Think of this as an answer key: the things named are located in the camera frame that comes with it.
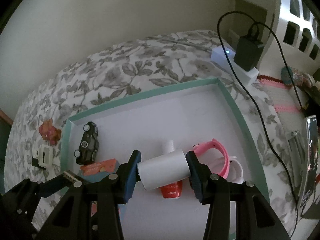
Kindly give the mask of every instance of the black charger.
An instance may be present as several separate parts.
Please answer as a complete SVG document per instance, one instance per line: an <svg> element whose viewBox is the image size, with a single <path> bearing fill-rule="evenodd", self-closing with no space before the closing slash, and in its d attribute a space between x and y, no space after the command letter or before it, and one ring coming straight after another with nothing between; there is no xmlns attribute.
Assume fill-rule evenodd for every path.
<svg viewBox="0 0 320 240"><path fill-rule="evenodd" d="M264 44L259 41L259 28L254 36L252 36L252 28L248 34L239 38L234 62L245 71L249 71L257 66L261 57Z"/></svg>

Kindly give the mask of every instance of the pink wristband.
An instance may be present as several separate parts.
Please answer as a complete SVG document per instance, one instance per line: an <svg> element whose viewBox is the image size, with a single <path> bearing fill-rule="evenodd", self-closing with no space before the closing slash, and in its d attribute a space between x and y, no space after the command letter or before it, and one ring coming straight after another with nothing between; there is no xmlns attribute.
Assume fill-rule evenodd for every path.
<svg viewBox="0 0 320 240"><path fill-rule="evenodd" d="M212 139L212 141L200 143L199 145L194 145L193 147L193 151L197 157L201 154L204 154L209 149L217 149L222 153L224 157L224 165L218 175L226 179L229 174L230 162L229 155L221 143L219 143L216 139Z"/></svg>

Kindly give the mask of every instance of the silver screw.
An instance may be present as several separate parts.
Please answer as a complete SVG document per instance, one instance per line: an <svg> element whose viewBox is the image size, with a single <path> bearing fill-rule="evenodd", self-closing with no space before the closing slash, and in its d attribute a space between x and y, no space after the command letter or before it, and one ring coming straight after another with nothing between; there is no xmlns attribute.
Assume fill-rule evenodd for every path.
<svg viewBox="0 0 320 240"><path fill-rule="evenodd" d="M117 178L118 178L118 175L115 174L115 173L112 173L112 174L109 175L109 179L114 180L114 179L117 179Z"/></svg>
<svg viewBox="0 0 320 240"><path fill-rule="evenodd" d="M81 185L82 185L82 182L79 180L73 184L74 187L81 187Z"/></svg>
<svg viewBox="0 0 320 240"><path fill-rule="evenodd" d="M219 179L219 175L218 175L218 174L211 174L211 175L210 175L210 179L212 179L212 180L218 180L218 179Z"/></svg>
<svg viewBox="0 0 320 240"><path fill-rule="evenodd" d="M245 182L245 184L248 186L248 187L253 187L254 186L254 183L251 181L251 180L247 180Z"/></svg>

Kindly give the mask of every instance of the toy car wheel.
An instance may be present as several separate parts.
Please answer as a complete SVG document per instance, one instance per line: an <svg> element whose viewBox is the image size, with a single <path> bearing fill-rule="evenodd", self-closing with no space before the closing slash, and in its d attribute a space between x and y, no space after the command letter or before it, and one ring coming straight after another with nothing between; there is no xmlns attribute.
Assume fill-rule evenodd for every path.
<svg viewBox="0 0 320 240"><path fill-rule="evenodd" d="M85 132L89 131L89 130L90 130L90 125L85 124L85 125L83 126L83 130L84 130Z"/></svg>
<svg viewBox="0 0 320 240"><path fill-rule="evenodd" d="M96 156L97 156L97 150L94 150L94 152L92 153L92 156L91 156L91 160L93 162L96 160Z"/></svg>
<svg viewBox="0 0 320 240"><path fill-rule="evenodd" d="M83 148L87 148L88 143L87 143L86 141L82 141L82 142L81 142L81 146L82 146Z"/></svg>
<svg viewBox="0 0 320 240"><path fill-rule="evenodd" d="M74 154L73 154L76 158L79 158L81 155L81 152L79 150L75 150Z"/></svg>

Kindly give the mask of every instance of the gray leaf pattern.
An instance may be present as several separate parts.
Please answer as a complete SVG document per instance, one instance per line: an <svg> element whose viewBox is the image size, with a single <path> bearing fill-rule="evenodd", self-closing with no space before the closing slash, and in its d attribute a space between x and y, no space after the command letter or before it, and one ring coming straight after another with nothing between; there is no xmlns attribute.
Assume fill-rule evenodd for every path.
<svg viewBox="0 0 320 240"><path fill-rule="evenodd" d="M203 49L179 42L194 43ZM58 164L45 171L30 168L32 150L43 143L38 129L44 120L52 118L53 125L63 129L70 116L96 105L150 89L219 77L252 131L267 182L272 181L268 183L272 185L268 189L271 206L277 215L283 218L286 229L291 230L290 220L295 218L295 214L292 211L292 198L288 195L290 188L286 174L279 172L279 161L263 141L259 116L245 91L235 84L230 75L210 61L208 50L219 45L217 34L208 30L162 34L114 45L89 56L84 62L76 62L61 70L21 103L7 146L5 190L27 177L32 181L46 181L60 173ZM248 89L263 112L272 144L291 170L284 148L284 133L275 111L271 112L272 102L268 99L263 85L257 81ZM54 147L54 163L60 163L60 150L61 141ZM282 184L276 185L273 182L275 178ZM54 194L40 201L33 219L37 229L43 225L59 199L60 194Z"/></svg>

